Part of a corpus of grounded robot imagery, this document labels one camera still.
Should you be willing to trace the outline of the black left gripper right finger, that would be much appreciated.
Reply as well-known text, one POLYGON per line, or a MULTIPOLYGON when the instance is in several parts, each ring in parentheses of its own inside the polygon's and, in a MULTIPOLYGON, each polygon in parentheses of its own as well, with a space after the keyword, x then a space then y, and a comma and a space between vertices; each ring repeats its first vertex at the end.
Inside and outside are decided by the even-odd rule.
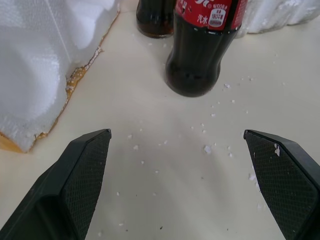
POLYGON ((320 165, 296 142, 247 129, 260 192, 285 240, 320 240, 320 165))

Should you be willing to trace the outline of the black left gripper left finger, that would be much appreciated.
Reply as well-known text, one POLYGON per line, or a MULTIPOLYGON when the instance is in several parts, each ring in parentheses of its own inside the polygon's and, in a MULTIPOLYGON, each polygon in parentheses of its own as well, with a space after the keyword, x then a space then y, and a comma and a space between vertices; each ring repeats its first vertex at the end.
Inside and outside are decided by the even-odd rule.
POLYGON ((0 240, 85 240, 100 196, 110 129, 72 140, 38 177, 0 230, 0 240))

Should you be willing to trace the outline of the white styrofoam block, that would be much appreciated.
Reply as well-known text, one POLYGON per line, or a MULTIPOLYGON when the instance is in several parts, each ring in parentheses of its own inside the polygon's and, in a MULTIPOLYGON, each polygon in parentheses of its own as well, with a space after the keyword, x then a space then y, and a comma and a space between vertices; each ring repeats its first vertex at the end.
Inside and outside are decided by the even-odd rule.
POLYGON ((320 0, 248 0, 236 38, 300 25, 320 16, 320 0))
POLYGON ((0 149, 28 152, 100 53, 122 0, 0 0, 0 149))

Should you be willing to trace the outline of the cola bottle with red label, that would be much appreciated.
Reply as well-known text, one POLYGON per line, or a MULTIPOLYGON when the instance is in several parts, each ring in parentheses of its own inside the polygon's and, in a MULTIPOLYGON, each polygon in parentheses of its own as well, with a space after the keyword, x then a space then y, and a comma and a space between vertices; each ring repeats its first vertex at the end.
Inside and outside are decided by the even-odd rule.
POLYGON ((167 38, 174 31, 177 0, 139 0, 136 9, 138 30, 149 38, 167 38))
POLYGON ((179 95, 200 97, 216 84, 221 61, 240 30, 249 0, 177 0, 165 71, 179 95))

